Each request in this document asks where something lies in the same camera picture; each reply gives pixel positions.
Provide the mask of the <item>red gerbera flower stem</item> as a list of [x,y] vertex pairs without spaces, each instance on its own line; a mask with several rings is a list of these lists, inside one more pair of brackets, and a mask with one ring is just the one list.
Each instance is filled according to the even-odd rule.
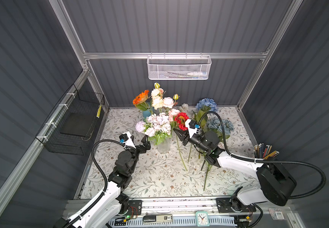
[[[185,122],[188,120],[188,116],[184,113],[184,112],[180,112],[176,117],[175,117],[175,122],[177,123],[177,127],[182,130],[182,131],[186,131],[188,128],[185,126]],[[180,149],[180,143],[179,143],[179,136],[176,138],[176,142],[177,142],[177,149],[179,152],[179,156],[182,162],[182,165],[185,169],[185,171],[187,171],[187,167],[185,165],[185,162],[183,160],[182,157],[182,153],[181,153],[181,149]]]

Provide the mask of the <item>clear ribbed glass vase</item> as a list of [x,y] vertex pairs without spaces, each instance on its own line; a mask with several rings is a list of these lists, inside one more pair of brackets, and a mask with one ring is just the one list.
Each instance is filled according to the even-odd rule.
[[170,151],[170,139],[164,138],[164,140],[157,145],[157,150],[160,154],[167,154]]

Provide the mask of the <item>pink rose flower stem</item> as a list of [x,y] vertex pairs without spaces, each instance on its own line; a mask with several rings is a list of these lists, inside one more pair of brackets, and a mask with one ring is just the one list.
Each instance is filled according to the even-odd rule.
[[163,107],[166,108],[170,122],[174,121],[175,117],[180,113],[180,110],[174,108],[174,100],[171,97],[163,98]]

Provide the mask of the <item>orange gerbera flower stem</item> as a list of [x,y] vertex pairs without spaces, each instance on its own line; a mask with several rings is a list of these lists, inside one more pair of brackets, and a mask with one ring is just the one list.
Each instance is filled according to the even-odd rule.
[[148,102],[149,96],[149,90],[145,90],[144,92],[140,93],[134,100],[133,105],[139,109],[140,111],[149,111],[151,114],[153,114],[153,107],[151,104],[151,100]]

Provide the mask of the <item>cream rose flower spray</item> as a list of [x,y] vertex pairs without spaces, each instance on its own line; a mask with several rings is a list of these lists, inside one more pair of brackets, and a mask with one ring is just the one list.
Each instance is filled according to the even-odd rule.
[[154,84],[154,89],[151,91],[151,106],[154,110],[163,107],[163,95],[164,90],[160,87],[160,84],[156,82]]

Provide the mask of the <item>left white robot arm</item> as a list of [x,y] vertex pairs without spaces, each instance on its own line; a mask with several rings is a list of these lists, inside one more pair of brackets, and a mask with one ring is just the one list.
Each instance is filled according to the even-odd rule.
[[[134,137],[129,133],[119,136],[119,141],[103,139],[96,142],[91,158],[104,178],[104,187],[83,208],[68,219],[60,218],[55,228],[103,228],[118,214],[124,214],[129,208],[129,197],[123,193],[132,180],[140,154],[151,149],[148,136],[144,136],[141,145],[134,145]],[[100,143],[114,143],[124,150],[119,154],[113,172],[107,177],[95,159],[94,152]]]

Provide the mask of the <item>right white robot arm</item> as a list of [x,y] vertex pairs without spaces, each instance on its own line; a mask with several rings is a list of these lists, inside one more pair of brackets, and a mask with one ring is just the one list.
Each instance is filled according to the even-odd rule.
[[[222,137],[213,130],[203,131],[201,123],[209,114],[214,114],[220,123]],[[239,187],[232,194],[229,204],[235,212],[241,212],[249,205],[271,202],[277,206],[285,206],[289,199],[300,199],[312,196],[326,185],[326,175],[317,166],[301,161],[278,161],[273,158],[249,158],[231,153],[227,147],[225,125],[222,118],[214,111],[208,111],[200,120],[190,119],[186,113],[180,112],[175,118],[178,127],[174,132],[183,145],[192,144],[204,155],[204,162],[211,167],[233,169],[257,180],[248,187]],[[293,195],[297,181],[284,167],[284,164],[296,164],[316,170],[320,183],[311,191]]]

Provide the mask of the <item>teal cylindrical vase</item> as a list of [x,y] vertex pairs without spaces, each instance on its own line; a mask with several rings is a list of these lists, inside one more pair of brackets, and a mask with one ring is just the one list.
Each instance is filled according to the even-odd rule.
[[148,118],[152,115],[152,111],[146,110],[146,111],[143,111],[142,114],[143,114],[143,119],[145,120],[146,118]]

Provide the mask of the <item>light blue hydrangea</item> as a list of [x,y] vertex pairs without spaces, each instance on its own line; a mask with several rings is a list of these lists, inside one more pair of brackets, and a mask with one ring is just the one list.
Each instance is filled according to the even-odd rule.
[[225,138],[228,139],[230,137],[230,133],[234,131],[234,126],[230,120],[222,119],[222,122],[224,131],[222,131],[222,126],[219,119],[214,118],[207,121],[207,129],[214,131],[221,141],[223,141],[223,133],[225,133]]

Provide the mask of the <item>lilac pink flower bunch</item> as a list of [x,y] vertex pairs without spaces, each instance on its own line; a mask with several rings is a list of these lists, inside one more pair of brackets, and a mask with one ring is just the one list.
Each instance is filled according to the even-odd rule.
[[172,136],[170,117],[166,113],[153,114],[136,124],[136,131],[145,134],[155,145]]

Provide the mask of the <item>floral patterned table mat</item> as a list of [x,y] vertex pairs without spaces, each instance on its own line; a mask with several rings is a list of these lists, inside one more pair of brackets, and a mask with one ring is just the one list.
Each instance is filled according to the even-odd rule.
[[[253,145],[237,108],[220,107],[218,114],[234,126],[227,140],[229,150],[235,154],[253,156]],[[135,137],[135,144],[141,144],[144,135],[138,134],[135,125],[142,117],[142,113],[135,108],[111,109],[99,139],[118,140],[122,133],[130,131]],[[198,152],[190,144],[184,147],[180,143],[180,154],[173,134],[169,145],[170,151],[166,154],[159,153],[157,147],[152,145],[150,151],[140,155],[133,179],[124,191],[126,195],[131,198],[232,195],[238,187],[256,183],[255,178],[227,168],[211,167],[206,178],[207,165],[201,170],[204,158],[199,158]],[[121,151],[122,147],[108,142],[98,146],[95,158],[107,177],[113,171]],[[104,186],[103,178],[94,164],[85,174],[87,178],[78,193],[78,199],[91,199]]]

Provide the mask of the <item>dark blue hydrangea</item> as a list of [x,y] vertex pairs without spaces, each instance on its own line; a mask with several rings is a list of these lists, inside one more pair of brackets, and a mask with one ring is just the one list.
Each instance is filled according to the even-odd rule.
[[198,112],[200,112],[200,111],[202,111],[202,112],[208,112],[208,111],[217,112],[218,111],[218,106],[217,106],[216,102],[213,99],[204,98],[196,104],[196,109],[197,109]]

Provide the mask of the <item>pink pencil cup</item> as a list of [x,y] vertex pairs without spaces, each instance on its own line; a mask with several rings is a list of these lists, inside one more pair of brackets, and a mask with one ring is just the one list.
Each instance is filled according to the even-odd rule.
[[280,154],[279,151],[273,150],[272,145],[260,143],[254,146],[253,155],[257,159],[274,158]]

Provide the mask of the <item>yellow tag on basket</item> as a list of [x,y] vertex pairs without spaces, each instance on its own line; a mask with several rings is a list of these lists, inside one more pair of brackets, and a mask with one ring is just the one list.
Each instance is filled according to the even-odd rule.
[[101,110],[102,110],[102,105],[100,104],[97,110],[96,118],[100,118]]

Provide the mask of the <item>small teal alarm clock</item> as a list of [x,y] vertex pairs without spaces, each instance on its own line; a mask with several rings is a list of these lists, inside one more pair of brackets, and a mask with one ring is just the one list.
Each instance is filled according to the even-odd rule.
[[196,224],[198,227],[207,227],[210,225],[209,215],[206,211],[196,212]]

